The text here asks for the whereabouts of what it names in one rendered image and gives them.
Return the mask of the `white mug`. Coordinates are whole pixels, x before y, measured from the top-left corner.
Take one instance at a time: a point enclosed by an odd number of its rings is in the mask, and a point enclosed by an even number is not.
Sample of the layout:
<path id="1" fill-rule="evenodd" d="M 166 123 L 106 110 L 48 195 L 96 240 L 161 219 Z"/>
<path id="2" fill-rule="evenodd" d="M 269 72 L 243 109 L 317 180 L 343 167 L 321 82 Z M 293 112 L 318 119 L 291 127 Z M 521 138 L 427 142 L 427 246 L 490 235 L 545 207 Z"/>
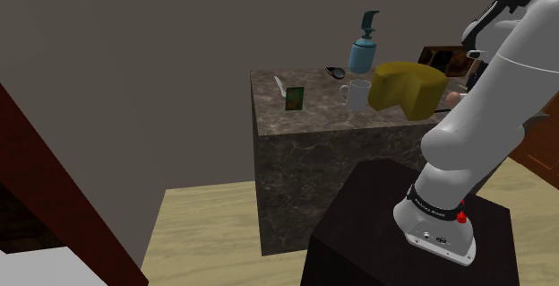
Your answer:
<path id="1" fill-rule="evenodd" d="M 339 95 L 345 102 L 347 109 L 361 111 L 368 105 L 368 95 L 371 83 L 365 80 L 352 80 L 348 85 L 339 88 Z"/>

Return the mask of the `blue soap dispenser bottle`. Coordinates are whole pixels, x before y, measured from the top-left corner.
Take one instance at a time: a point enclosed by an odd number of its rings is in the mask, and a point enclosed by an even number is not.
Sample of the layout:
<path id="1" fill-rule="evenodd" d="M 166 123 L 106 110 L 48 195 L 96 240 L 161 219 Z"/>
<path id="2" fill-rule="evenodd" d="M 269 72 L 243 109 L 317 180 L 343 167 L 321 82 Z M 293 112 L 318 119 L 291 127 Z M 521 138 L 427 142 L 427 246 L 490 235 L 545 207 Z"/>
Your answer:
<path id="1" fill-rule="evenodd" d="M 372 40 L 371 34 L 374 32 L 373 20 L 377 13 L 378 10 L 373 10 L 363 14 L 361 22 L 363 35 L 353 43 L 348 61 L 348 68 L 354 74 L 366 74 L 372 67 L 377 45 Z"/>

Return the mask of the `green printed box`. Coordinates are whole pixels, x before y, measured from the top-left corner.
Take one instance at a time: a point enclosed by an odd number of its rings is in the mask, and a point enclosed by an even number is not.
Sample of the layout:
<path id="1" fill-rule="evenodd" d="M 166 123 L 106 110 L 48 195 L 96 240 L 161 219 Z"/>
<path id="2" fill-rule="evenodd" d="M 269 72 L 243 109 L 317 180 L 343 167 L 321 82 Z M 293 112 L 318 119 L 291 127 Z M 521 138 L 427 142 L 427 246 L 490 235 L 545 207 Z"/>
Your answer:
<path id="1" fill-rule="evenodd" d="M 302 110 L 304 104 L 304 87 L 287 87 L 285 110 Z"/>

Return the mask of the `dark marble kitchen island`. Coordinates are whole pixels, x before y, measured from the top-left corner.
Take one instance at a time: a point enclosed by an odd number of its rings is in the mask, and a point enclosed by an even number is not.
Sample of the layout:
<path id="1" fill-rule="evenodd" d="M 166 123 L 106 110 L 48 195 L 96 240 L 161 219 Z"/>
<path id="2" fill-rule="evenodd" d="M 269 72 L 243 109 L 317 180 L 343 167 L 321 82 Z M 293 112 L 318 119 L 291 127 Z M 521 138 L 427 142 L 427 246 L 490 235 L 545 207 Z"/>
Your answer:
<path id="1" fill-rule="evenodd" d="M 304 87 L 302 110 L 285 110 L 284 89 Z M 409 121 L 400 107 L 376 111 L 346 108 L 341 80 L 322 68 L 256 70 L 250 73 L 254 173 L 261 252 L 304 250 L 353 168 L 364 160 L 391 159 L 415 170 L 426 161 L 423 135 L 449 112 L 440 102 L 427 120 Z"/>

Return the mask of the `dark robot stand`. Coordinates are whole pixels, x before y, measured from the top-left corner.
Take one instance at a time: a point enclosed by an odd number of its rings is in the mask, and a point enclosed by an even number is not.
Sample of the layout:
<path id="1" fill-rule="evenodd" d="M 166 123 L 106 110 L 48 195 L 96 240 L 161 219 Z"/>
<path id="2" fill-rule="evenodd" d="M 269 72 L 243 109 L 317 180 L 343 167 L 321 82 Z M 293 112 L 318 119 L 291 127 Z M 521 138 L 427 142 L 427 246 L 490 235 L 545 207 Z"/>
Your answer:
<path id="1" fill-rule="evenodd" d="M 482 197 L 465 198 L 471 265 L 406 240 L 392 210 L 417 176 L 393 160 L 359 162 L 310 237 L 300 286 L 520 286 L 510 211 Z"/>

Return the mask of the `yellow cut cheese wheel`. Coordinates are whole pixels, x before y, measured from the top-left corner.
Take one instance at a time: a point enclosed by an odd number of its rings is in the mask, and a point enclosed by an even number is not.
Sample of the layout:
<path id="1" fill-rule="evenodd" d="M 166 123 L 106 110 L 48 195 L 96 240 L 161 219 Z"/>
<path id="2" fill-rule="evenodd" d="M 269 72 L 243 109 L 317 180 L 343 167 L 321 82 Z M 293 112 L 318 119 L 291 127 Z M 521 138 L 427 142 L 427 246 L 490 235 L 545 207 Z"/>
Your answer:
<path id="1" fill-rule="evenodd" d="M 434 114 L 448 81 L 429 65 L 388 62 L 374 69 L 367 101 L 376 111 L 399 106 L 407 120 L 425 120 Z"/>

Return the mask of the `reddish brown wooden cabinet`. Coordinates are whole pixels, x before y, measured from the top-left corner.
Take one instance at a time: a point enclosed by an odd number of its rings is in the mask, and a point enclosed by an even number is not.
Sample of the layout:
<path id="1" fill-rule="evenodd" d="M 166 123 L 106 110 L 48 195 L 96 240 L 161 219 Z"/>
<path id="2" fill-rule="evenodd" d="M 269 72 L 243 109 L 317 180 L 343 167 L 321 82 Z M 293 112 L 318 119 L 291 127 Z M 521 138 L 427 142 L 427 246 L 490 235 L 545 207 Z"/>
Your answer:
<path id="1" fill-rule="evenodd" d="M 0 251 L 67 248 L 107 286 L 149 281 L 0 84 Z"/>

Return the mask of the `brown framed picture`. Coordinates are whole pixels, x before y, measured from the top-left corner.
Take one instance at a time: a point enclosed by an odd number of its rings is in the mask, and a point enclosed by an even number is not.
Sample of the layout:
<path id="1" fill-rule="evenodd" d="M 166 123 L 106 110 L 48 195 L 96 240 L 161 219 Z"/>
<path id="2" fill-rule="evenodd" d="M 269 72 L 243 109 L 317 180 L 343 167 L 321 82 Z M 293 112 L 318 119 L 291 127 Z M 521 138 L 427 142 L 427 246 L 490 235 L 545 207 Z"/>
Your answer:
<path id="1" fill-rule="evenodd" d="M 467 57 L 467 53 L 463 46 L 429 46 L 423 48 L 417 61 L 443 72 L 447 77 L 463 77 L 478 67 L 478 63 Z"/>

